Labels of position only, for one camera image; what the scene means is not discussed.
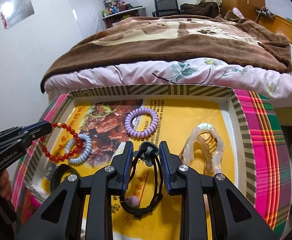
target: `purple coil hair tie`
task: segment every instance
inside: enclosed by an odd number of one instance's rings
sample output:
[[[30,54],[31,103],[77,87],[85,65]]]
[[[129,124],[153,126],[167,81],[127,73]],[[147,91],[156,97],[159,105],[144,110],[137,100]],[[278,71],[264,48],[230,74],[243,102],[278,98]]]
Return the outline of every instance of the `purple coil hair tie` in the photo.
[[[150,114],[151,118],[152,118],[150,126],[148,127],[148,129],[146,129],[142,132],[136,131],[131,125],[132,120],[137,116],[147,115],[147,114]],[[136,110],[133,110],[132,112],[130,112],[127,115],[127,117],[125,119],[126,132],[130,136],[133,136],[136,138],[148,137],[156,130],[157,125],[158,125],[158,115],[153,109],[150,109],[148,107],[140,107],[140,108],[137,108]]]

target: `meat picture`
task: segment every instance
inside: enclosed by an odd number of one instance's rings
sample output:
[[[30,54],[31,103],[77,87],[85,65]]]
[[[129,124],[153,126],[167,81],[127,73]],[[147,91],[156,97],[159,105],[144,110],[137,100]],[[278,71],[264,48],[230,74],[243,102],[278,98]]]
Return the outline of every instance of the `meat picture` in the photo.
[[[129,140],[124,121],[129,112],[141,107],[143,100],[96,103],[87,111],[80,133],[90,136],[92,150],[86,164],[101,166],[108,161],[122,142]]]

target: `red line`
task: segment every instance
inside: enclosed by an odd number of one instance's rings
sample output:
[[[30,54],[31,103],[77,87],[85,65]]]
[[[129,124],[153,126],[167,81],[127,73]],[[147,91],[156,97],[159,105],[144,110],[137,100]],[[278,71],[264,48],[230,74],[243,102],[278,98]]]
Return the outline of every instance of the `red line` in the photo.
[[[144,193],[144,190],[145,190],[145,187],[146,187],[146,182],[147,182],[148,174],[149,174],[149,171],[147,171],[147,175],[146,175],[146,179],[145,179],[143,191],[142,191],[141,196],[140,196],[139,204],[141,203],[141,198],[143,197],[143,193]]]

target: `silver screw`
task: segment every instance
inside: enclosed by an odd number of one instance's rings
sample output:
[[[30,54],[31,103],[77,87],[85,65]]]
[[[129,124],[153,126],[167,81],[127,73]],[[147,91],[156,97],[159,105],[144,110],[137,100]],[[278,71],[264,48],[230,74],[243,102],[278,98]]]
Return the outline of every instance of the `silver screw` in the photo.
[[[178,167],[181,171],[188,171],[188,166],[187,165],[180,165]]]
[[[107,172],[112,172],[114,169],[115,168],[113,166],[111,166],[111,165],[108,165],[108,166],[105,167],[105,171],[107,171]]]
[[[68,176],[69,181],[75,181],[76,179],[77,179],[77,175],[75,175],[75,174],[71,174]]]
[[[225,175],[222,174],[222,173],[218,173],[218,174],[216,174],[216,179],[218,179],[218,180],[224,180],[225,179]]]

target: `human hand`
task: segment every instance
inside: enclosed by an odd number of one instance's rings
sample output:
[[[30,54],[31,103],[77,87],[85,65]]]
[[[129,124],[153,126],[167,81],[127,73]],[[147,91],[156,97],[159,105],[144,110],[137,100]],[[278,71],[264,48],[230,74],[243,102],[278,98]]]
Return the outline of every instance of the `human hand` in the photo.
[[[9,174],[6,170],[0,176],[0,196],[6,200],[10,200],[12,196]]]

